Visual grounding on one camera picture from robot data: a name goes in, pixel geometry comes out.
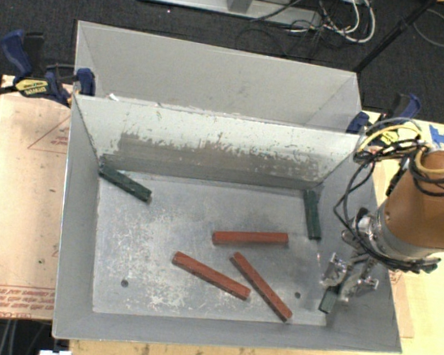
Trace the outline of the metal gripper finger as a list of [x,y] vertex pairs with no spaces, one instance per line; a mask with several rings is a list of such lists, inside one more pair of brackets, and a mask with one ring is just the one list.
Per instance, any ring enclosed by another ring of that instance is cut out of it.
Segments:
[[330,255],[328,265],[321,276],[320,284],[323,287],[339,286],[346,277],[347,262],[339,258],[336,253]]
[[338,301],[348,303],[353,297],[376,291],[378,284],[379,281],[372,276],[361,277],[360,274],[354,274],[342,283],[340,291],[338,291]]

